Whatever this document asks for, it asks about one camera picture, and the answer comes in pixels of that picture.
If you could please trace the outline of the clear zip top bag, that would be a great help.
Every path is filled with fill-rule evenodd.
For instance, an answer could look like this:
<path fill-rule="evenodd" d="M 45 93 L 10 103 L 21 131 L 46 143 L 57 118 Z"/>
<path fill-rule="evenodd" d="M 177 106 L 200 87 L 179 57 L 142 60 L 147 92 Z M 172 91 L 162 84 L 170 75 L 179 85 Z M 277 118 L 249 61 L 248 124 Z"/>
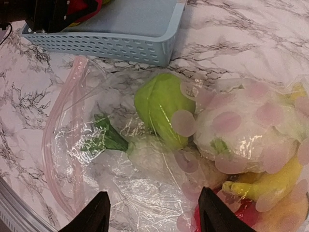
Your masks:
<path fill-rule="evenodd" d="M 200 232 L 210 188 L 253 232 L 309 229 L 309 77 L 113 76 L 76 57 L 42 139 L 76 219 L 104 192 L 112 232 Z"/>

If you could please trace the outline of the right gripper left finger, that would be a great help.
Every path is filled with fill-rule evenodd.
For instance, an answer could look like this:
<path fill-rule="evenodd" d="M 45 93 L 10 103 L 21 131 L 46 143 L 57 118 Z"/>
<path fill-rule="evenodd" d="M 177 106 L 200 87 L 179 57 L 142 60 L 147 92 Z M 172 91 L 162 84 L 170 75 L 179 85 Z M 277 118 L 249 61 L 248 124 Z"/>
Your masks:
<path fill-rule="evenodd" d="M 110 210 L 108 193 L 101 191 L 59 232 L 108 232 Z"/>

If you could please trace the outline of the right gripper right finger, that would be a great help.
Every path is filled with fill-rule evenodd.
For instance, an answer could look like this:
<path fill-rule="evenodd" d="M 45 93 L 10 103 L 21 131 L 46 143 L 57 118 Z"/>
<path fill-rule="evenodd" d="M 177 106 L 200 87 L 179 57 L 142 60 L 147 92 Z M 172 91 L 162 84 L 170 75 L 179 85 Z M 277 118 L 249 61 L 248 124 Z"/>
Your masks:
<path fill-rule="evenodd" d="M 252 201 L 244 200 L 235 213 L 213 192 L 204 187 L 198 200 L 199 232 L 253 232 L 258 212 Z"/>

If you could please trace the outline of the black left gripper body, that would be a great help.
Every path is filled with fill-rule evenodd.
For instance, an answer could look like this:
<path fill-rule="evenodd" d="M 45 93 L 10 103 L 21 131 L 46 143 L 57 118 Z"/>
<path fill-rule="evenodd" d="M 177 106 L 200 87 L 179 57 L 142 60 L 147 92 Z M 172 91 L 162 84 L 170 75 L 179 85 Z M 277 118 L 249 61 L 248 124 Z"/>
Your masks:
<path fill-rule="evenodd" d="M 67 0 L 1 0 L 0 28 L 24 20 L 32 31 L 60 32 L 72 24 L 66 13 Z"/>

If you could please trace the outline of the green fake pear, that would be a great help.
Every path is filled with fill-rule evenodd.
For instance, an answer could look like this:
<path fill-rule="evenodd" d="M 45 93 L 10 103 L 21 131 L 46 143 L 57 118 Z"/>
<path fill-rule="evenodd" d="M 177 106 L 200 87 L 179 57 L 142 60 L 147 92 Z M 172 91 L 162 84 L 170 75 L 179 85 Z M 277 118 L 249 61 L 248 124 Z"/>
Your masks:
<path fill-rule="evenodd" d="M 134 105 L 147 129 L 173 149 L 188 145 L 188 138 L 178 135 L 172 128 L 172 115 L 179 110 L 194 113 L 196 104 L 181 92 L 181 80 L 171 73 L 162 73 L 136 91 Z"/>

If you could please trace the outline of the light blue plastic basket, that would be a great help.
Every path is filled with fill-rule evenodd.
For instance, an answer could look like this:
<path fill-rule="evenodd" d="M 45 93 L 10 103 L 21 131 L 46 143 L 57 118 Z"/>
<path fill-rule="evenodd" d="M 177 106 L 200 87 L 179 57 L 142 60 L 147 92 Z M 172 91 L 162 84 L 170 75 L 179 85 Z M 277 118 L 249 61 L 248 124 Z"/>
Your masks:
<path fill-rule="evenodd" d="M 58 33 L 21 35 L 49 52 L 168 66 L 187 2 L 112 0 L 91 19 Z"/>

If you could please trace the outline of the red fake apple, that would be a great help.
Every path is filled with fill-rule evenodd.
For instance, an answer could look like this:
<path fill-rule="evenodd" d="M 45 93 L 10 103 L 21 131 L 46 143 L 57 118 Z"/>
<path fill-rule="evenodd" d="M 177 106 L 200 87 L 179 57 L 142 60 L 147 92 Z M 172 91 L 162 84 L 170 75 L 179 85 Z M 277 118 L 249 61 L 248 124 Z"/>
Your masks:
<path fill-rule="evenodd" d="M 95 16 L 102 5 L 102 0 L 68 0 L 67 19 L 70 23 L 82 23 Z"/>

